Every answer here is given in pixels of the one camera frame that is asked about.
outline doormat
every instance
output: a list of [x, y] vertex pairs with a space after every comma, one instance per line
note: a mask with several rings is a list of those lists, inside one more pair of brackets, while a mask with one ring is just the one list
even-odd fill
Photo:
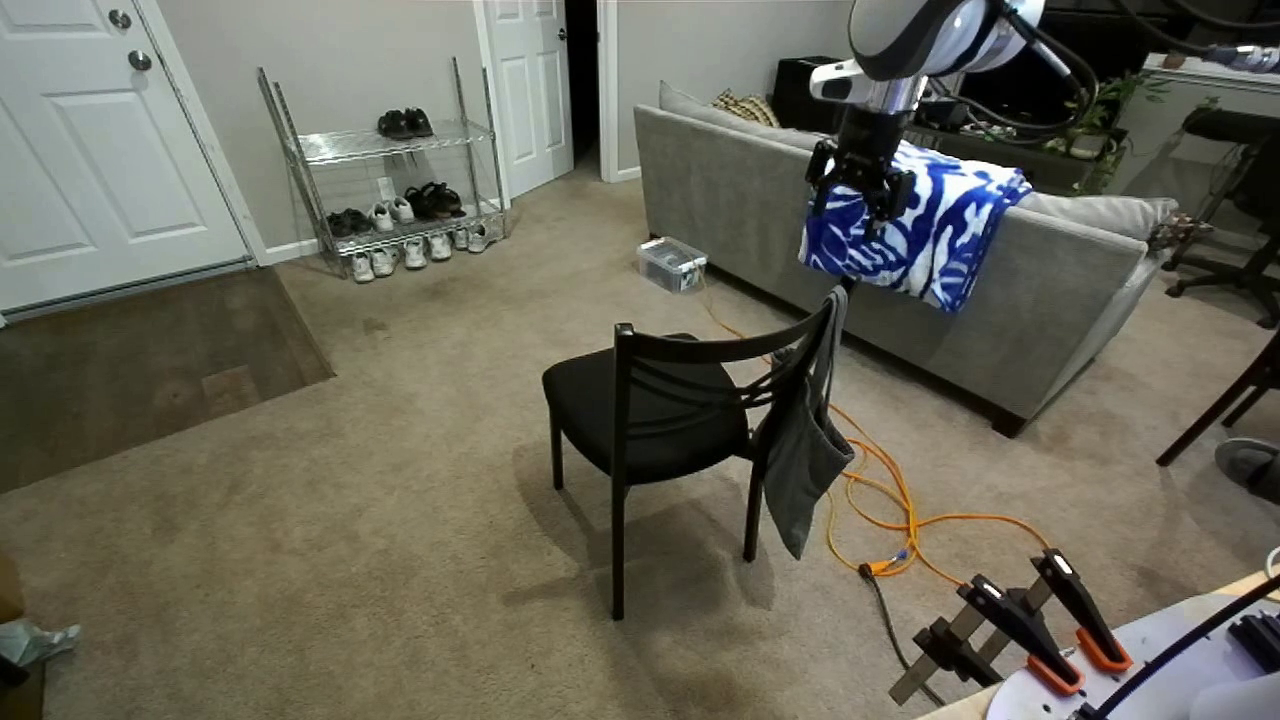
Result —
[[276, 271], [0, 327], [0, 491], [330, 375]]

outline door frame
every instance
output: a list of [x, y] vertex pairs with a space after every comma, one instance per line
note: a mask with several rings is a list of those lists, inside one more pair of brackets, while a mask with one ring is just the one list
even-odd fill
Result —
[[[473, 22], [475, 22], [475, 39], [478, 39], [478, 68], [486, 71], [486, 92], [501, 92], [493, 79], [493, 36], [486, 36], [486, 0], [473, 0]], [[635, 172], [619, 172], [616, 169], [616, 0], [595, 0], [595, 68], [601, 68], [601, 180], [628, 180]], [[501, 113], [493, 113], [493, 137], [497, 137], [497, 156], [501, 164], [507, 164], [507, 134]]]
[[261, 236], [261, 228], [255, 228], [255, 219], [252, 219], [252, 213], [249, 213], [249, 199], [245, 199], [245, 194], [239, 194], [239, 185], [234, 185], [234, 172], [232, 172], [232, 164], [227, 164], [227, 153], [222, 153], [222, 143], [214, 142], [214, 134], [211, 134], [211, 120], [207, 120], [207, 113], [205, 113], [205, 103], [201, 103], [201, 92], [197, 92], [197, 79], [192, 79], [192, 71], [189, 71], [189, 63], [182, 63], [182, 53], [175, 50], [175, 39], [170, 39], [170, 32], [167, 32], [167, 22], [164, 22], [164, 12], [161, 12], [161, 0], [133, 0], [136, 5], [136, 16], [141, 16], [141, 27], [148, 32], [148, 39], [156, 44], [156, 53], [161, 53], [161, 68], [164, 68], [164, 78], [167, 78], [167, 85], [170, 85], [170, 92], [175, 92], [175, 103], [182, 107], [182, 116], [189, 116], [189, 130], [192, 130], [192, 137], [197, 137], [197, 143], [201, 143], [201, 156], [205, 156], [205, 164], [207, 164], [207, 172], [211, 172], [211, 185], [219, 189], [219, 195], [222, 195], [222, 203], [227, 203], [227, 213], [232, 213], [232, 224], [234, 224], [234, 233], [239, 233], [239, 245], [245, 245], [245, 255], [252, 260], [252, 264], [283, 264], [283, 260], [297, 260], [297, 255], [310, 255], [310, 247], [290, 247], [290, 245], [283, 245], [283, 247], [268, 247], [264, 245], [264, 236]]

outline chair seat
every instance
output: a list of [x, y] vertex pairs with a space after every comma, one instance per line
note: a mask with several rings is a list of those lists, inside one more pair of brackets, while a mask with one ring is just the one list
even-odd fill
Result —
[[[724, 457], [749, 451], [749, 417], [735, 403], [735, 384], [718, 364], [658, 364], [695, 384], [702, 397], [724, 397], [718, 403], [689, 403], [658, 393], [658, 384], [633, 384], [628, 417], [641, 426], [628, 438], [628, 484], [676, 480], [718, 465]], [[542, 393], [560, 432], [582, 451], [595, 469], [609, 473], [610, 448], [610, 350], [562, 359], [542, 372]]]

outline gray couch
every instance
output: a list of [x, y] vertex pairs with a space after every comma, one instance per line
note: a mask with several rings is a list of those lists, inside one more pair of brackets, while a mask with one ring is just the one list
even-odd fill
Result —
[[[716, 271], [793, 308], [824, 301], [830, 281], [794, 264], [810, 137], [641, 103], [635, 142], [652, 236], [702, 247]], [[1003, 218], [961, 318], [854, 288], [844, 326], [849, 338], [979, 400], [1006, 438], [1118, 331], [1154, 271], [1146, 236], [1170, 213], [1105, 213], [1126, 228], [1109, 233], [1089, 218], [1095, 207], [1075, 199], [1044, 199], [1044, 213], [1023, 203]]]

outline black chair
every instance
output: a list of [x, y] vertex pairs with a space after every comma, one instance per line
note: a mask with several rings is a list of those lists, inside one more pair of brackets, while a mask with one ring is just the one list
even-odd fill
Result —
[[[555, 491], [562, 488], [560, 432], [610, 480], [610, 620], [622, 620], [622, 506], [635, 484], [680, 480], [726, 457], [751, 460], [744, 560], [757, 560], [775, 417], [751, 410], [803, 388], [835, 294], [844, 288], [830, 288], [830, 301], [798, 326], [749, 341], [644, 338], [619, 326], [610, 350], [542, 372]], [[726, 364], [751, 367], [751, 381], [732, 381]]]
[[1213, 419], [1223, 417], [1223, 428], [1231, 428], [1267, 388], [1280, 384], [1280, 331], [1267, 341], [1264, 352], [1235, 375], [1235, 384], [1207, 403], [1205, 417], [1195, 417], [1192, 428], [1183, 428], [1154, 465], [1170, 465]]
[[1207, 213], [1215, 213], [1220, 199], [1231, 199], [1238, 213], [1260, 219], [1264, 245], [1235, 268], [1205, 255], [1188, 255], [1188, 247], [1170, 254], [1162, 268], [1201, 264], [1205, 277], [1167, 286], [1167, 298], [1178, 298], [1195, 286], [1231, 286], [1249, 301], [1260, 306], [1260, 327], [1274, 327], [1280, 308], [1274, 294], [1280, 281], [1267, 277], [1270, 260], [1280, 255], [1280, 199], [1274, 199], [1274, 178], [1280, 178], [1280, 120], [1274, 116], [1249, 116], [1249, 113], [1223, 113], [1223, 107], [1195, 107], [1183, 120], [1188, 137], [1205, 142], [1229, 142], [1245, 143], [1238, 164], [1231, 180], [1213, 195]]

